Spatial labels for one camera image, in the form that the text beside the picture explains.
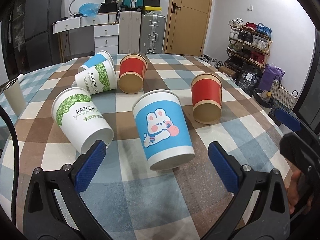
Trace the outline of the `person's right hand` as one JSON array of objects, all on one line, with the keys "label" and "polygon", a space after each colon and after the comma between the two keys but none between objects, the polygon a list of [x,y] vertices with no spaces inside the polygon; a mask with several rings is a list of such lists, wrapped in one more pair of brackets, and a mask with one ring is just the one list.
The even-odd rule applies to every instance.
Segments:
[{"label": "person's right hand", "polygon": [[292,214],[295,211],[295,205],[299,201],[298,182],[300,180],[301,175],[302,173],[300,170],[296,170],[295,172],[293,172],[289,187],[286,189],[290,214]]}]

